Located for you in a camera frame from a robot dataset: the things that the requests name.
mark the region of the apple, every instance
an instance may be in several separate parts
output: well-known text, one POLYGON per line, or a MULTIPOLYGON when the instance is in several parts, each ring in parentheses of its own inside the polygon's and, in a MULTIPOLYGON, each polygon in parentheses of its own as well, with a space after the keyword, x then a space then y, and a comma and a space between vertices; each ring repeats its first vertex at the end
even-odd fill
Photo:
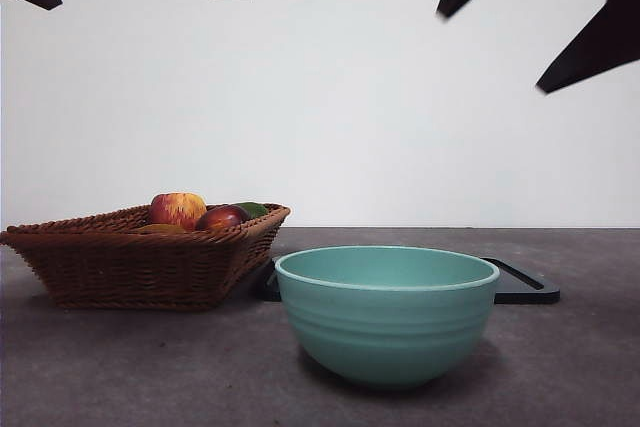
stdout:
POLYGON ((179 225, 191 232, 206 211, 207 206, 199 195, 182 192, 158 194, 149 206, 149 223, 179 225))
POLYGON ((249 213, 238 205, 221 205, 206 212, 196 222, 196 230, 219 230, 249 220, 249 213))

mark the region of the wicker basket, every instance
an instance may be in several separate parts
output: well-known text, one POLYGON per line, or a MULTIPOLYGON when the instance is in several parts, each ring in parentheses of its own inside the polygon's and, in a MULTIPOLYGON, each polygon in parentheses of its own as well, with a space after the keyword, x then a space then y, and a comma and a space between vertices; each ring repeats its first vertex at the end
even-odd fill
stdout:
POLYGON ((141 205, 11 226, 0 243, 23 257, 59 307, 207 310, 268 259, 290 210, 265 206, 268 214, 215 233, 132 233, 147 223, 141 205))

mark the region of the black cutting board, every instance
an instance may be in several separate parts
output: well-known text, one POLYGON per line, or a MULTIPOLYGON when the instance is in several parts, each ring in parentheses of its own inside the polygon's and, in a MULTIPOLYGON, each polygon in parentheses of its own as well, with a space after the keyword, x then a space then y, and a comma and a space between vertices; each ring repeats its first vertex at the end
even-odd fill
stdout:
MULTIPOLYGON (((483 259, 500 269, 496 304, 553 304, 560 300, 560 289, 548 279, 498 259, 483 259)), ((278 278, 274 268, 273 260, 260 267, 254 292, 262 300, 280 302, 278 278)))

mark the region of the bowl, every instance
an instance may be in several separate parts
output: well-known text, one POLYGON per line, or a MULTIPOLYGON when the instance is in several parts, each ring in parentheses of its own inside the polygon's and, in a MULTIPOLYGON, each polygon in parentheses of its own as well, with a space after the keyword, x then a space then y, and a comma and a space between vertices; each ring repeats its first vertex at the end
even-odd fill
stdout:
POLYGON ((306 352, 378 389, 426 383, 482 337, 500 272, 465 254, 400 246, 305 250, 276 261, 289 323, 306 352))

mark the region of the countertop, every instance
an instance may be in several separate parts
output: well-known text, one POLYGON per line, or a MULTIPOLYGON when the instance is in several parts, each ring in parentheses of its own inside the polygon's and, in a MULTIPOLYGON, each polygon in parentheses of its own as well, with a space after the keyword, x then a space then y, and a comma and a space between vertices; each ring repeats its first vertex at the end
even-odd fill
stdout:
POLYGON ((344 382, 255 275, 204 313, 64 310, 2 248, 2 427, 635 426, 640 230, 283 228, 273 255, 414 245, 511 262, 561 289, 496 305, 459 367, 407 392, 344 382))

